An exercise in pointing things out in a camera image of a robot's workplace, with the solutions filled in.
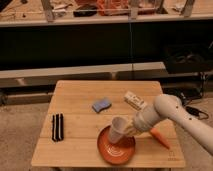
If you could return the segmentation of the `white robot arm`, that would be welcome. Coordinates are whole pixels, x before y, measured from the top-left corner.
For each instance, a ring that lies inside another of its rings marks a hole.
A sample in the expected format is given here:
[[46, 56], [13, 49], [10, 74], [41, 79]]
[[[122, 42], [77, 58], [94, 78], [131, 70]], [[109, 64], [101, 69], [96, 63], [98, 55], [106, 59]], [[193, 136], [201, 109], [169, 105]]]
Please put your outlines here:
[[126, 136], [150, 131], [159, 122], [170, 119], [187, 131], [209, 154], [213, 156], [213, 128], [191, 116], [180, 100], [168, 94], [155, 97], [151, 105], [138, 111], [124, 129]]

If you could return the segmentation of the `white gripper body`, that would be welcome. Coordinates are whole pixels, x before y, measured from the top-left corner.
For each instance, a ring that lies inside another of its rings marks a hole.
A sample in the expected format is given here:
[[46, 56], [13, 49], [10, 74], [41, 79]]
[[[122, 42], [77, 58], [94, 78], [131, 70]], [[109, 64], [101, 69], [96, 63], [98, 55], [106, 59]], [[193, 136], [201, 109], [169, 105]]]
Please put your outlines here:
[[124, 135], [132, 137], [150, 131], [159, 122], [159, 115], [153, 107], [138, 111], [127, 121]]

